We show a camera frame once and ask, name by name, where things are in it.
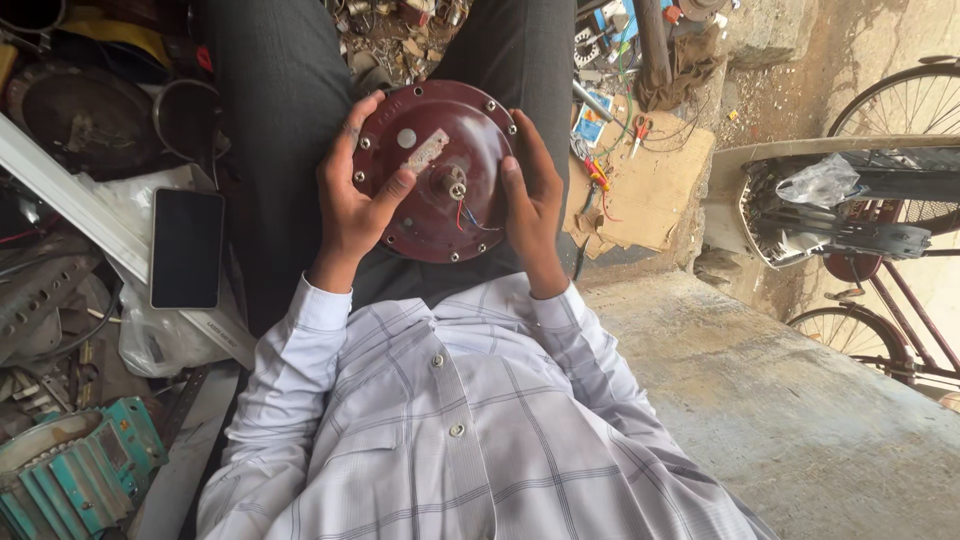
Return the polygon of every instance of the shirt cuff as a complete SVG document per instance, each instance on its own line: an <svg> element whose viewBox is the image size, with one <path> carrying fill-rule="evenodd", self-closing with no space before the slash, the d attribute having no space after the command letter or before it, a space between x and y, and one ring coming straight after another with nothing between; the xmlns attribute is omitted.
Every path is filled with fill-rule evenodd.
<svg viewBox="0 0 960 540"><path fill-rule="evenodd" d="M326 292L300 275L300 284L290 303L290 318L299 328L338 331L347 325L352 304L353 289L347 294Z"/></svg>
<svg viewBox="0 0 960 540"><path fill-rule="evenodd" d="M577 291L577 287L573 286L573 282L570 282L562 294L547 300L535 298L533 302L537 322L546 330L557 331L577 327L587 311L587 305L584 304L584 299Z"/></svg>

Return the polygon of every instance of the white plastic bag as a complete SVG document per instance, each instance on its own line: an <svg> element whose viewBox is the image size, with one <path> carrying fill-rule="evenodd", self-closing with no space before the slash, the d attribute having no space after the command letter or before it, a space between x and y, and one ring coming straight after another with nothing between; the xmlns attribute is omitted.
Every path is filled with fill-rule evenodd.
<svg viewBox="0 0 960 540"><path fill-rule="evenodd" d="M777 194L791 203L833 208L853 192L860 175L839 154L831 154L777 185Z"/></svg>
<svg viewBox="0 0 960 540"><path fill-rule="evenodd" d="M110 206L131 233L148 245L153 239L154 190L158 187L196 189L193 174L187 165L99 184L86 175L78 178L81 184ZM131 373L142 377L172 377L185 367L196 367L229 357L179 312L150 307L146 285L122 264L108 259L124 281L120 291L124 312L119 348L120 356ZM232 302L227 286L221 287L223 301Z"/></svg>
<svg viewBox="0 0 960 540"><path fill-rule="evenodd" d="M228 354L197 330L178 311L153 309L146 287L121 265L113 267L124 278L120 289L120 356L127 369L141 377L173 377L185 367L220 360Z"/></svg>

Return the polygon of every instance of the lap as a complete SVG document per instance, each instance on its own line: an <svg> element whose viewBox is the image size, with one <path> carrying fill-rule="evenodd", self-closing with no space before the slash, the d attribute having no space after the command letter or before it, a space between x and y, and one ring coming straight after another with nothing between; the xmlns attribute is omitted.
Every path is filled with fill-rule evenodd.
<svg viewBox="0 0 960 540"><path fill-rule="evenodd" d="M568 182L573 0L477 0L431 77L477 86L538 126ZM251 238L234 238L251 332L286 312L320 246L315 169L352 106L349 72L323 3L208 0L207 35L226 129L241 170ZM421 297L430 306L519 270L506 243L480 258L429 264L374 250L354 308Z"/></svg>

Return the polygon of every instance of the white metal strip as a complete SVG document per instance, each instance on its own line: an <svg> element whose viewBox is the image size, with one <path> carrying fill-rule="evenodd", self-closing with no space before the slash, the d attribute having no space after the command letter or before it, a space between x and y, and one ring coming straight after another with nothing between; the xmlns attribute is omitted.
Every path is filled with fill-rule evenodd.
<svg viewBox="0 0 960 540"><path fill-rule="evenodd" d="M34 191L101 249L120 261L137 279L150 276L150 246L127 231L116 215L42 148L0 114L0 164ZM256 339L222 307L180 314L247 369L253 368Z"/></svg>

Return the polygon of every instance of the phone screen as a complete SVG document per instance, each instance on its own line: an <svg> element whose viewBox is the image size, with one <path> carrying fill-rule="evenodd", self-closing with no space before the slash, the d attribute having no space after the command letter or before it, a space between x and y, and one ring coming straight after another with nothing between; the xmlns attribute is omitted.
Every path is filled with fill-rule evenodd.
<svg viewBox="0 0 960 540"><path fill-rule="evenodd" d="M154 193L150 305L214 309L220 295L224 198L161 187Z"/></svg>

